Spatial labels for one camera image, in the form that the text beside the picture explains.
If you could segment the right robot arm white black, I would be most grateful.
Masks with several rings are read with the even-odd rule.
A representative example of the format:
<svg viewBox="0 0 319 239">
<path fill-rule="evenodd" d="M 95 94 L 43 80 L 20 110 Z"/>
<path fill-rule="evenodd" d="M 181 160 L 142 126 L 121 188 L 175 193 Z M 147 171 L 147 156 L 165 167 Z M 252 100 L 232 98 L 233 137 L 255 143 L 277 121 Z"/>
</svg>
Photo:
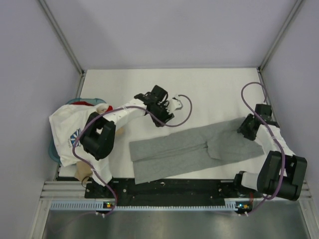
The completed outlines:
<svg viewBox="0 0 319 239">
<path fill-rule="evenodd" d="M 234 178 L 233 192 L 238 197 L 244 197 L 250 192 L 258 192 L 268 196 L 296 201 L 302 190 L 307 160 L 296 156 L 287 146 L 281 136 L 277 122 L 272 120 L 270 105 L 257 104 L 255 112 L 267 125 L 253 114 L 248 114 L 246 119 L 237 129 L 244 138 L 254 141 L 259 137 L 266 159 L 259 173 L 240 171 Z"/>
</svg>

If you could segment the grey t-shirt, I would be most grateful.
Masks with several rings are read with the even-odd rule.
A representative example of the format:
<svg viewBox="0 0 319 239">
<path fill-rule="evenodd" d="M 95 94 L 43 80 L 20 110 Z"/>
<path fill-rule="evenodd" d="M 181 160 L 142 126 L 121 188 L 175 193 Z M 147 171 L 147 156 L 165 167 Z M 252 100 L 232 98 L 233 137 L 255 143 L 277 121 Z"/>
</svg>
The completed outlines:
<svg viewBox="0 0 319 239">
<path fill-rule="evenodd" d="M 243 118 L 129 143 L 135 183 L 142 184 L 263 155 L 237 129 Z"/>
</svg>

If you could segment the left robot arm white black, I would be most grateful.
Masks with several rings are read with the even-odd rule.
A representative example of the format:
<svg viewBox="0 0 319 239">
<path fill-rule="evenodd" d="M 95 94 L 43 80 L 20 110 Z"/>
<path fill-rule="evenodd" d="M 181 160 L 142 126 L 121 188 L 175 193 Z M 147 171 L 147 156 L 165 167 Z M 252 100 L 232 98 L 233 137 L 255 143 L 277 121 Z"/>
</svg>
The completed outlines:
<svg viewBox="0 0 319 239">
<path fill-rule="evenodd" d="M 76 138 L 75 144 L 80 144 L 85 153 L 91 155 L 93 160 L 81 156 L 76 147 L 72 148 L 73 155 L 89 165 L 93 172 L 90 193 L 98 193 L 101 197 L 116 198 L 112 176 L 104 173 L 101 163 L 106 163 L 115 143 L 115 134 L 118 129 L 128 122 L 151 116 L 156 127 L 167 126 L 168 121 L 174 118 L 174 112 L 182 109 L 179 95 L 168 98 L 168 92 L 156 85 L 146 93 L 139 93 L 123 106 L 105 113 L 93 112 L 89 115 L 84 129 Z"/>
</svg>

